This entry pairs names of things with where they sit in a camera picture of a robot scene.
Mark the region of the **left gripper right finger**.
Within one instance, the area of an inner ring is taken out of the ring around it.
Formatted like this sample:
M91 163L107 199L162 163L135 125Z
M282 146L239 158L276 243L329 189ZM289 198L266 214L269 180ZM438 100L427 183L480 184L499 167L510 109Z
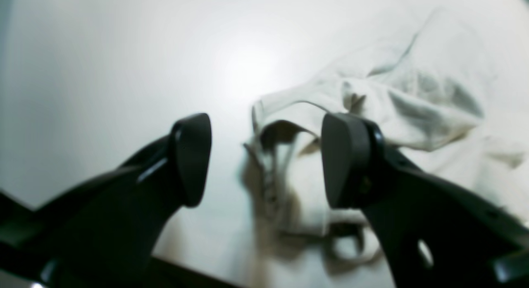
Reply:
M528 229L484 198L421 171L353 114L322 123L333 209L359 209L398 288L527 288Z

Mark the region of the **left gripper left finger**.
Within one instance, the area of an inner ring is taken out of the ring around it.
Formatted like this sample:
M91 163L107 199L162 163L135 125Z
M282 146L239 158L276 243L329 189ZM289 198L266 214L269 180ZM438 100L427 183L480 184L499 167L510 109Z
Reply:
M2 194L2 271L49 288L140 282L168 220L200 204L211 147L210 117L193 114L40 209Z

